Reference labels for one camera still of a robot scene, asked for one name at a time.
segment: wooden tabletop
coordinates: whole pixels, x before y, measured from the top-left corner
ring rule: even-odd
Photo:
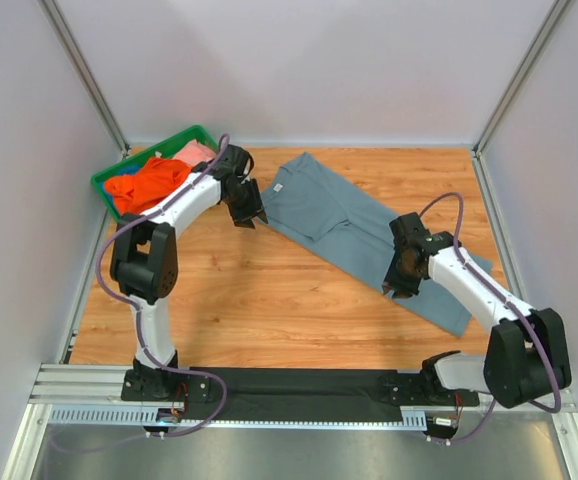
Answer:
[[[304,150],[249,149],[261,190],[280,165]],[[461,192],[460,240],[472,254],[493,261],[493,277],[504,284],[467,150],[308,151],[398,213],[420,211],[444,192]],[[425,225],[452,231],[456,218],[456,201],[446,200],[425,215]],[[170,313],[181,365],[415,369],[441,352],[486,350],[487,335],[475,320],[458,339],[270,228],[235,228],[224,205],[182,234],[178,263]],[[94,284],[70,363],[128,365],[135,348],[129,308]]]

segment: white wall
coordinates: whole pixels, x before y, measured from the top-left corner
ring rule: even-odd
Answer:
[[[578,403],[578,2],[485,155],[529,299],[565,319]]]
[[[38,366],[56,361],[117,152],[33,0],[0,0],[0,475]]]
[[[59,0],[123,132],[464,144],[553,0]]]

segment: green basket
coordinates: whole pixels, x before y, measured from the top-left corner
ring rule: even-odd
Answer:
[[[120,219],[120,214],[118,213],[118,210],[116,210],[116,207],[114,207],[111,196],[105,192],[103,188],[104,183],[111,177],[122,175],[123,172],[132,167],[144,166],[144,164],[147,163],[147,160],[156,156],[156,152],[160,152],[163,158],[171,158],[191,140],[197,140],[198,143],[202,143],[203,145],[211,147],[214,151],[218,151],[218,145],[213,138],[209,136],[207,131],[200,125],[194,125],[193,127],[189,127],[173,137],[170,137],[153,147],[147,148],[136,155],[132,155],[123,162],[117,163],[91,177],[91,184],[93,185],[94,190],[98,192],[98,195],[100,195],[102,201],[105,202],[111,216],[116,221]]]

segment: purple cable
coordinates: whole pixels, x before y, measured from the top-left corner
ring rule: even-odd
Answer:
[[[128,223],[127,225],[125,225],[124,227],[120,228],[118,231],[116,231],[116,233],[114,233],[102,246],[102,249],[100,251],[100,253],[98,254],[98,256],[96,257],[96,279],[98,281],[98,285],[100,285],[100,287],[112,298],[115,298],[116,300],[122,302],[122,303],[126,303],[127,305],[130,305],[131,307],[134,308],[134,310],[136,311],[136,331],[138,334],[138,343],[140,345],[140,348],[144,351],[145,356],[154,364],[156,365],[158,368],[162,369],[162,370],[166,370],[167,372],[172,372],[172,373],[178,373],[178,374],[183,374],[183,375],[192,375],[192,376],[196,376],[196,377],[205,377],[205,378],[211,378],[213,380],[215,380],[216,382],[218,382],[218,384],[220,385],[220,388],[222,389],[222,397],[220,398],[220,403],[218,404],[218,406],[216,407],[216,409],[211,413],[211,415],[209,415],[207,418],[205,418],[204,420],[202,420],[200,423],[198,423],[197,425],[194,425],[193,427],[189,427],[186,428],[184,430],[179,430],[177,432],[171,432],[171,433],[164,433],[162,435],[162,437],[166,437],[166,438],[174,438],[174,437],[182,437],[184,435],[189,435],[190,433],[194,433],[197,432],[198,430],[200,430],[201,428],[205,427],[208,423],[212,422],[217,416],[218,414],[220,414],[220,412],[222,411],[222,409],[225,406],[225,403],[227,401],[227,384],[224,382],[224,380],[222,378],[220,378],[218,375],[214,375],[213,373],[209,373],[209,372],[202,372],[202,371],[196,371],[196,370],[186,370],[186,369],[182,369],[182,368],[173,368],[173,367],[169,367],[167,365],[164,365],[162,362],[158,361],[149,351],[149,347],[145,344],[145,340],[144,340],[144,336],[142,334],[142,311],[140,308],[140,305],[136,302],[134,302],[133,300],[131,300],[128,297],[119,295],[118,293],[114,292],[113,290],[111,290],[111,288],[109,288],[109,286],[107,285],[107,283],[105,282],[104,278],[102,277],[102,259],[104,257],[105,252],[109,249],[109,247],[111,245],[113,245],[113,243],[116,241],[116,239],[121,236],[122,234],[124,234],[125,232],[129,231],[130,229],[132,229],[133,227],[135,227],[136,225],[139,225],[143,222],[146,222],[148,220],[151,220],[155,217],[157,217],[158,215],[160,215],[162,212],[164,212],[165,210],[167,210],[169,207],[171,207],[171,205],[173,205],[177,200],[180,199],[180,197],[182,197],[184,194],[186,194],[189,190],[192,190],[207,174],[211,173],[211,171],[213,171],[216,166],[218,165],[218,163],[222,160],[222,158],[225,156],[225,153],[227,151],[227,146],[229,145],[229,135],[224,134],[222,137],[220,137],[220,150],[218,151],[218,154],[216,155],[216,158],[214,158],[211,163],[209,163],[209,165],[207,166],[207,168],[205,168],[200,175],[198,175],[193,182],[189,183],[186,187],[184,187],[182,190],[180,190],[177,194],[175,194],[173,197],[171,197],[170,200],[168,200],[162,207],[160,207],[159,210],[156,210],[148,215],[143,215],[140,218],[137,218],[136,220],[134,220],[133,222]],[[126,443],[129,442],[133,442],[134,440],[138,440],[141,438],[145,438],[147,437],[146,434],[141,434],[141,435],[134,435],[131,437],[127,437],[124,438],[122,440],[118,440],[117,442],[108,444],[108,445],[104,445],[102,447],[96,447],[96,448],[88,448],[88,449],[83,449],[83,450],[72,450],[72,449],[68,449],[68,448],[64,448],[61,447],[60,445],[56,444],[56,442],[53,439],[53,436],[49,437],[49,444],[55,448],[56,450],[58,450],[61,453],[67,453],[67,454],[87,454],[87,453],[97,453],[97,452],[102,452],[104,450],[110,449],[110,448],[114,448],[114,447],[118,447],[120,445],[124,445]],[[160,435],[155,435],[155,434],[151,434],[149,435],[148,438],[161,438]]]
[[[536,335],[536,332],[534,332],[533,328],[531,327],[529,320],[527,320],[527,318],[522,314],[520,309],[513,302],[508,301],[507,298],[489,280],[487,280],[487,278],[485,278],[480,272],[478,272],[478,270],[476,270],[470,263],[467,263],[464,255],[460,251],[460,247],[458,245],[458,236],[460,235],[460,227],[462,227],[462,218],[464,216],[464,202],[465,202],[462,195],[459,194],[458,192],[444,193],[435,200],[431,201],[429,205],[427,205],[425,208],[423,208],[422,211],[420,212],[420,216],[422,217],[431,207],[433,207],[440,200],[443,200],[447,197],[455,197],[458,199],[458,220],[456,221],[456,230],[454,231],[453,234],[453,249],[456,252],[458,260],[460,261],[462,266],[465,267],[474,277],[476,277],[476,279],[487,290],[489,290],[492,294],[494,294],[496,298],[498,298],[498,300],[500,300],[507,308],[509,308],[509,310],[511,310],[518,317],[524,329],[529,333],[529,337],[533,342],[534,348],[538,352],[538,356],[540,357],[540,360],[542,360],[542,364],[544,365],[545,370],[547,371],[547,376],[549,377],[549,384],[551,385],[551,389],[553,390],[554,406],[550,407],[548,405],[543,405],[542,403],[537,402],[535,400],[532,400],[529,403],[540,408],[541,410],[544,410],[545,412],[558,413],[560,411],[560,408],[562,407],[562,399],[560,398],[560,388],[558,388],[558,381],[556,379],[555,373],[553,372],[553,367],[551,366],[551,363],[549,363],[547,352],[545,351],[542,343],[540,342],[538,335]],[[470,438],[473,438],[476,434],[478,434],[485,426],[485,424],[489,421],[489,418],[493,413],[495,405],[496,401],[492,400],[491,405],[489,405],[489,409],[485,413],[485,416],[483,417],[482,421],[478,424],[478,426],[472,432],[468,433],[464,437],[451,440],[451,443],[453,444],[462,443],[466,440],[469,440]]]

